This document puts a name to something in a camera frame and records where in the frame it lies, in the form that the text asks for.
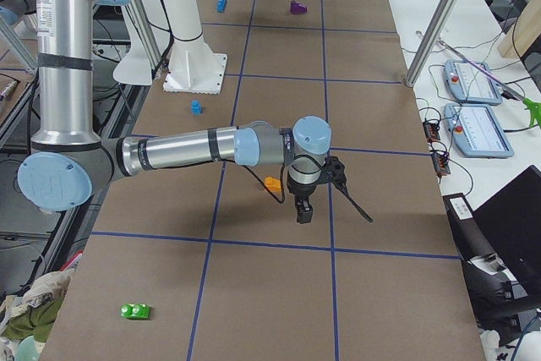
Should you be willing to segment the black gripper first arm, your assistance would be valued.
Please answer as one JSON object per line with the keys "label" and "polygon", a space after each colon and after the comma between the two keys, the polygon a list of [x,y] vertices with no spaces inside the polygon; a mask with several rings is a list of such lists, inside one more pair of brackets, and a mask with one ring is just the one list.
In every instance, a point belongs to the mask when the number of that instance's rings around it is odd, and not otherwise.
{"label": "black gripper first arm", "polygon": [[[310,164],[312,173],[300,172],[295,164]],[[296,156],[289,167],[287,188],[295,198],[298,223],[310,223],[313,217],[313,207],[309,196],[322,184],[330,183],[342,194],[346,193],[345,166],[337,156],[327,156],[319,163],[312,156]]]}

